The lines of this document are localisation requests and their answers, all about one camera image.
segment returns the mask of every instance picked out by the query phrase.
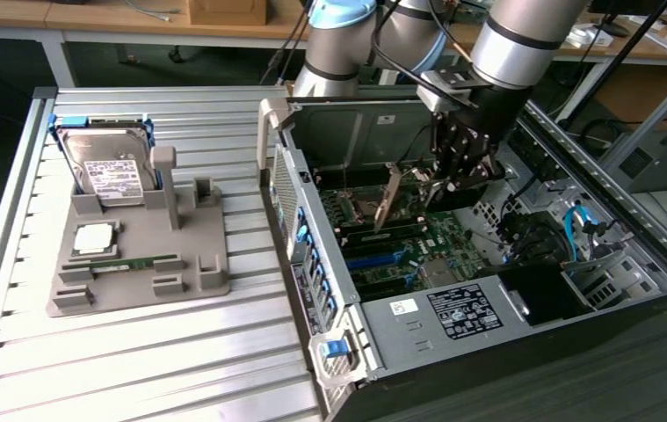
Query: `hard drive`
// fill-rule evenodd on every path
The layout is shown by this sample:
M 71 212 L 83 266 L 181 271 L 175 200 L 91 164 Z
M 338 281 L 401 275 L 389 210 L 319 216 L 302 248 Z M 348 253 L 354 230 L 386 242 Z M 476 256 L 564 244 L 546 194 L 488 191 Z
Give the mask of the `hard drive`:
M 143 192 L 161 189 L 150 163 L 150 120 L 63 118 L 51 125 L 70 164 L 78 193 L 95 194 L 106 207 L 139 205 Z

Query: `floor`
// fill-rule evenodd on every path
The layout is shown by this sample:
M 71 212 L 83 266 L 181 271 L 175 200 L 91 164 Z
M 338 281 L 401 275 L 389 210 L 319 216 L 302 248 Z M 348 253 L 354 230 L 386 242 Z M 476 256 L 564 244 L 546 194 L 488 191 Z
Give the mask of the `floor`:
M 274 53 L 266 49 L 182 47 L 185 62 L 177 64 L 170 60 L 171 46 L 129 45 L 134 63 L 121 64 L 114 45 L 69 45 L 83 87 L 258 84 Z M 295 77 L 303 63 L 305 56 L 298 52 L 287 78 Z M 570 92 L 557 81 L 574 84 L 577 70 L 573 63 L 556 63 L 550 68 L 536 93 L 536 100 L 548 110 L 565 101 Z M 374 69 L 364 69 L 361 82 L 373 83 L 377 77 Z M 51 85 L 54 76 L 41 45 L 33 41 L 0 40 L 0 198 L 34 88 Z M 596 117 L 606 113 L 598 105 L 590 108 L 588 114 Z

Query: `metal table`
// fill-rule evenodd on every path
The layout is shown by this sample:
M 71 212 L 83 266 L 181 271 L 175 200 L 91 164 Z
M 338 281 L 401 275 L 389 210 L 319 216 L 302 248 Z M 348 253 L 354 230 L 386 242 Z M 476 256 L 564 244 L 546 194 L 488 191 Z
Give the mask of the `metal table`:
M 283 88 L 37 91 L 0 204 L 0 421 L 321 420 L 257 182 L 257 116 Z M 50 113 L 154 119 L 175 181 L 225 194 L 229 295 L 45 313 L 73 177 Z

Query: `warning label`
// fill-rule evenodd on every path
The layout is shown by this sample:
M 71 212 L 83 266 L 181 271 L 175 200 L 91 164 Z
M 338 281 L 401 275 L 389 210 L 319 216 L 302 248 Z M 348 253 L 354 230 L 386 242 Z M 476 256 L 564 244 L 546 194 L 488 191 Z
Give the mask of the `warning label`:
M 143 196 L 135 160 L 87 161 L 85 164 L 99 198 L 114 200 Z
M 454 340 L 502 327 L 480 284 L 428 295 L 442 328 Z

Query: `motherboard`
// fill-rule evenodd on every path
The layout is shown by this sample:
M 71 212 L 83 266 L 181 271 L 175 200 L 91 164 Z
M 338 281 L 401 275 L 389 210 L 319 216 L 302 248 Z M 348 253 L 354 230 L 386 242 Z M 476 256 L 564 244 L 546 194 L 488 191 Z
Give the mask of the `motherboard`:
M 321 191 L 364 302 L 472 280 L 489 265 L 453 212 L 426 212 L 417 186 L 402 186 L 376 232 L 385 190 L 376 185 Z

